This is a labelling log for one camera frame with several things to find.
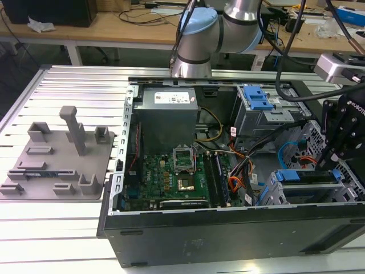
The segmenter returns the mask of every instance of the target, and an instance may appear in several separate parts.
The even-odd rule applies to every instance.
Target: blue box
[[[360,27],[365,26],[365,11],[338,8],[337,14],[344,23],[350,23]]]

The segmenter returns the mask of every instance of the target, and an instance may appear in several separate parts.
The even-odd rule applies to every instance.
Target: table leg
[[[71,59],[71,64],[73,66],[82,66],[82,59],[81,59],[78,47],[70,46],[70,45],[66,45],[66,47],[67,47],[68,55],[70,56],[70,59]]]
[[[251,67],[251,71],[261,71],[265,57],[265,55],[256,55]]]
[[[119,54],[119,48],[114,48],[114,60],[119,61],[120,60],[120,54]]]
[[[5,48],[5,50],[6,50],[9,54],[11,54],[11,55],[17,55],[17,54],[18,54],[18,51],[17,51],[17,49],[15,48],[14,43],[12,43],[12,42],[9,42],[9,43],[7,43],[7,42],[3,42],[3,43],[1,43],[1,45]]]

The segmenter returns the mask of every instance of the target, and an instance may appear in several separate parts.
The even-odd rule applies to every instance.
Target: desk
[[[311,8],[318,8],[315,3],[317,0],[308,0],[307,5]],[[363,3],[333,1],[337,6],[346,5],[349,7],[364,8]],[[131,15],[146,13],[145,10],[134,10]],[[47,45],[64,45],[67,47],[71,58],[71,63],[76,66],[82,65],[82,60],[78,51],[78,46],[100,46],[114,48],[133,48],[133,49],[159,49],[170,50],[175,43],[176,27],[173,25],[161,25],[156,27],[137,26],[120,21],[112,13],[98,13],[95,21],[89,28],[77,28],[70,26],[55,26],[55,31],[36,33],[26,25],[11,24],[6,18],[7,23],[24,43],[38,43]],[[158,18],[156,14],[147,14],[142,20]],[[177,17],[168,19],[175,25],[178,22]],[[316,26],[303,24],[301,32],[295,38],[290,50],[293,57],[317,58],[325,51],[353,51],[344,37],[339,39],[329,38],[320,39],[315,36]],[[286,44],[290,34],[281,28],[280,37]],[[11,36],[3,22],[0,22],[0,41],[16,42]],[[267,41],[258,45],[254,51],[247,54],[256,55],[253,70],[261,70],[263,59],[271,46]]]
[[[64,104],[78,108],[86,131],[96,125],[120,132],[129,76],[169,75],[167,68],[53,66],[40,70],[0,122],[0,183],[29,140],[27,129],[47,121],[50,130],[66,130],[58,117]],[[213,76],[260,80],[274,72],[213,70]],[[315,74],[284,72],[282,80],[302,80],[313,93],[333,90]],[[117,151],[111,152],[113,169]],[[301,256],[209,264],[121,269],[107,239],[96,238],[101,201],[0,203],[0,273],[31,274],[213,274],[213,273],[362,273],[365,236],[325,256]]]

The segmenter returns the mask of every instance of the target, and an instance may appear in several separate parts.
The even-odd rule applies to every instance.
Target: gray power supply
[[[136,103],[135,109],[146,154],[167,154],[193,144],[198,114],[194,88],[146,88],[143,103]]]

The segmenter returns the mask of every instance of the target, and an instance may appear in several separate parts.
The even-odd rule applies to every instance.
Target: ram slot
[[[214,180],[213,166],[210,160],[211,157],[204,155],[203,163],[205,170],[206,185],[208,187],[208,192],[209,192],[210,205],[211,207],[217,207],[218,194],[217,194],[216,182]]]

